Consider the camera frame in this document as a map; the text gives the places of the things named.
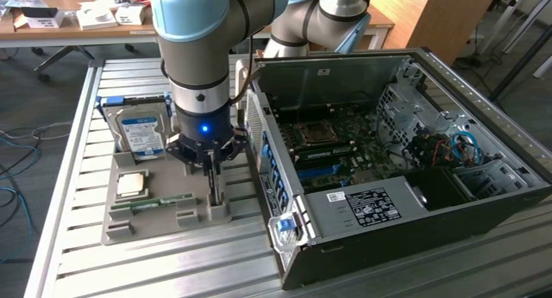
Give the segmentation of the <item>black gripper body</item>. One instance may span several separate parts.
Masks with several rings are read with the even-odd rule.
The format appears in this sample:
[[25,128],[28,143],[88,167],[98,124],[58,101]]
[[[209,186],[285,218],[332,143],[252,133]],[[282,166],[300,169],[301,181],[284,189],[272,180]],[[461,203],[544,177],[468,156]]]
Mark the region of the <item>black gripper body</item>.
[[213,162],[220,164],[230,154],[229,151],[224,151],[224,145],[234,135],[230,106],[224,105],[204,114],[193,114],[176,107],[176,113],[180,123],[176,158],[185,163],[201,164],[205,152],[212,150]]

